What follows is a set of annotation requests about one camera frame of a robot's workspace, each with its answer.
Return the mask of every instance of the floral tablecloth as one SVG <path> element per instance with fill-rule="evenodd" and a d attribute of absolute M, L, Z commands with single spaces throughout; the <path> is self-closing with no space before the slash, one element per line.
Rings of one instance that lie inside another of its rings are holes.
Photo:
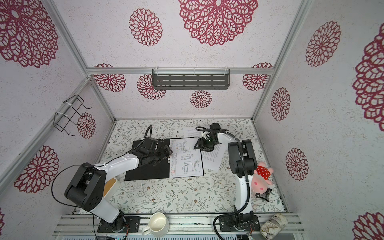
<path fill-rule="evenodd" d="M 153 126 L 152 137 L 160 139 L 183 137 L 184 127 L 209 127 L 214 122 L 240 139 L 251 139 L 257 161 L 265 161 L 250 119 L 168 119 L 117 121 L 101 162 L 124 154 L 134 140 L 142 139 L 149 125 Z M 228 150 L 219 171 L 204 169 L 202 177 L 124 181 L 124 176 L 117 176 L 121 186 L 110 201 L 124 213 L 233 211 L 236 185 L 229 168 Z M 254 212 L 285 212 L 278 189 L 275 185 L 270 188 L 270 202 L 252 197 Z"/>

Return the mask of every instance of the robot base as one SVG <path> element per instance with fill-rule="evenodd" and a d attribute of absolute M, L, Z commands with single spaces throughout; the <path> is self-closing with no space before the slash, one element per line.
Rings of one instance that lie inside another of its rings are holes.
<path fill-rule="evenodd" d="M 128 232 L 138 232 L 139 226 L 140 226 L 140 217 L 129 217 L 126 216 L 125 223 L 129 225 L 129 231 Z M 103 219 L 100 221 L 99 228 L 97 229 L 98 233 L 112 233 L 117 232 L 110 223 L 107 223 Z M 120 232 L 127 232 L 127 227 L 124 226 L 124 228 Z"/>
<path fill-rule="evenodd" d="M 236 214 L 219 218 L 219 223 L 220 231 L 222 232 L 250 232 L 251 230 L 260 231 L 259 219 L 253 214 L 253 211 L 247 214 Z"/>

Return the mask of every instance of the plush toy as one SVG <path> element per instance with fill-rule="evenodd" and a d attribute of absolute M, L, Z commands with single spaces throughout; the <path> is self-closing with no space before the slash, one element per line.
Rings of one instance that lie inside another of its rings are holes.
<path fill-rule="evenodd" d="M 273 173 L 273 169 L 266 168 L 265 166 L 265 162 L 259 162 L 252 177 L 251 189 L 256 198 L 260 198 L 267 191 L 268 185 L 273 185 L 273 182 L 268 180 L 269 176 Z"/>

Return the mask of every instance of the paper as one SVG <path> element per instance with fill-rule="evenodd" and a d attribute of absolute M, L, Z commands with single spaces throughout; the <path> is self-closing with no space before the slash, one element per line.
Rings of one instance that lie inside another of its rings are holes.
<path fill-rule="evenodd" d="M 202 132 L 197 131 L 194 127 L 184 128 L 184 137 L 200 137 L 201 133 Z M 214 146 L 214 150 L 212 152 L 201 151 L 204 168 L 217 172 L 220 168 L 221 160 L 223 159 L 224 152 L 227 148 L 227 145 L 218 144 Z"/>
<path fill-rule="evenodd" d="M 203 176 L 200 149 L 194 149 L 198 138 L 176 138 L 170 140 L 173 151 L 169 158 L 169 177 Z"/>

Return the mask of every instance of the white mug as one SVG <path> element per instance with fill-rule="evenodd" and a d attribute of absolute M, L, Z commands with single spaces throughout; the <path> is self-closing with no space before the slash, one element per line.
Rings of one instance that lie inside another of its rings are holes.
<path fill-rule="evenodd" d="M 152 234 L 155 237 L 164 237 L 169 230 L 169 221 L 161 212 L 157 212 L 149 219 L 148 226 L 141 230 L 141 235 Z"/>

